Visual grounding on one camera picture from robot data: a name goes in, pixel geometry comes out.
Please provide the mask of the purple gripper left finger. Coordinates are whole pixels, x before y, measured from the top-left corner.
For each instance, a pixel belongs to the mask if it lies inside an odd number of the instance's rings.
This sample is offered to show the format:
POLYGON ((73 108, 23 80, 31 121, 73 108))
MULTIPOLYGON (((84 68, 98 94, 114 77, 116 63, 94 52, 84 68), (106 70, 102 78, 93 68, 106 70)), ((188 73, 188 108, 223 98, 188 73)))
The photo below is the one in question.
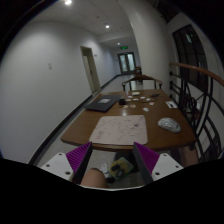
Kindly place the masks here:
POLYGON ((70 182, 80 184, 92 154, 92 143, 88 142, 68 153, 57 153, 42 169, 70 182))

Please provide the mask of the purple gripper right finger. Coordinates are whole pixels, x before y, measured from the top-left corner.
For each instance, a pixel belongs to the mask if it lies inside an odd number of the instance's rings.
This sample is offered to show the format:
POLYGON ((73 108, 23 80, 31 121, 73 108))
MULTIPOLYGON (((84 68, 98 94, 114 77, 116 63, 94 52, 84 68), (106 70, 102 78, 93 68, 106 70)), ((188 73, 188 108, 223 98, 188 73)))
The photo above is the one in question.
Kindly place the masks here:
POLYGON ((169 154, 158 154, 137 142, 133 154, 145 184, 152 183, 182 169, 169 154))

